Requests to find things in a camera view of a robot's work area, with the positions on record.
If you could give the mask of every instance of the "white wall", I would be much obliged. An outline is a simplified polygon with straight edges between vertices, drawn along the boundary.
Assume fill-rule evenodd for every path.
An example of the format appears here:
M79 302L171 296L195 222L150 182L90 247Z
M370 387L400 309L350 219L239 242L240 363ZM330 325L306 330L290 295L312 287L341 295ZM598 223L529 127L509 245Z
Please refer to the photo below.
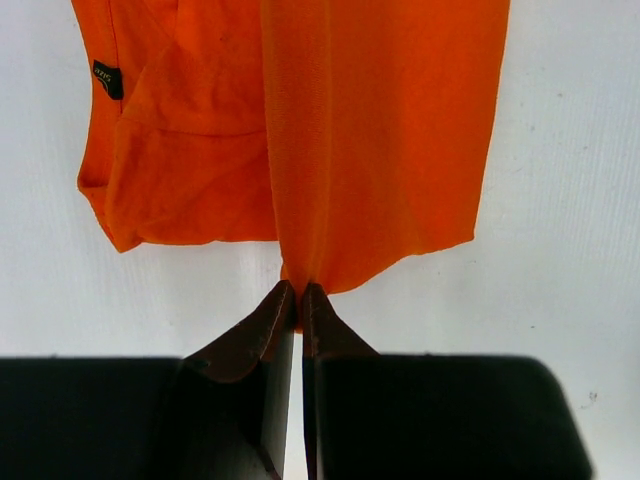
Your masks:
M190 353L269 290L277 246L116 254L74 187L90 74L70 4L4 7L0 354ZM477 239L334 297L383 351L541 358L601 479L640 471L639 98L640 2L514 0Z

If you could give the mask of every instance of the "wrinkled fabric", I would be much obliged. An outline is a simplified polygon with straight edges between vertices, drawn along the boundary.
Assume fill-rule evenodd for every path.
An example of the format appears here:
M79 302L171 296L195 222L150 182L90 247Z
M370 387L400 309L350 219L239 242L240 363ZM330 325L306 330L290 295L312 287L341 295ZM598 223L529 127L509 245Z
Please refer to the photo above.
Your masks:
M80 190L119 251L278 240L329 293L473 239L508 0L73 0Z

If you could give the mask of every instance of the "white background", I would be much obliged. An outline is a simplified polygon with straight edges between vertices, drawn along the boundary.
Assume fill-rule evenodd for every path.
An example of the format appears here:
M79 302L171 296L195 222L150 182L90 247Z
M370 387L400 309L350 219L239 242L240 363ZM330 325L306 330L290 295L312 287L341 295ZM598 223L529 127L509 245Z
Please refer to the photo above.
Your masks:
M198 349L275 283L277 245L118 255L75 190L91 80L69 1L3 7L0 354ZM381 351L542 359L601 479L640 478L639 98L640 2L514 0L477 239L334 297Z

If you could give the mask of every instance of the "clothing tag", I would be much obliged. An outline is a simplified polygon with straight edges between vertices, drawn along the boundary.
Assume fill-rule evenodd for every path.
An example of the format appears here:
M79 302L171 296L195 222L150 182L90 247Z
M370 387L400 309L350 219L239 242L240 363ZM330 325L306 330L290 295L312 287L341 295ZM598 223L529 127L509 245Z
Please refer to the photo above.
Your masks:
M124 90L122 89L122 72L119 68L107 67L104 63L94 60L93 75L100 80L110 98L122 100Z

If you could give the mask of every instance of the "orange fabric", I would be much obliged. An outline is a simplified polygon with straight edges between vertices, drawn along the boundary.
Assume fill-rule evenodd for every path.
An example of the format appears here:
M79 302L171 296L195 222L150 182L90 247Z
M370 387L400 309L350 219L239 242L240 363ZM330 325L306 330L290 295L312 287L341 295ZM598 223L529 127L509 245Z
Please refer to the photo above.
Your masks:
M275 240L259 0L73 0L93 79L78 184L115 247Z
M119 251L278 239L298 293L473 238L508 0L72 0Z
M297 291L473 238L508 0L263 0L271 185Z

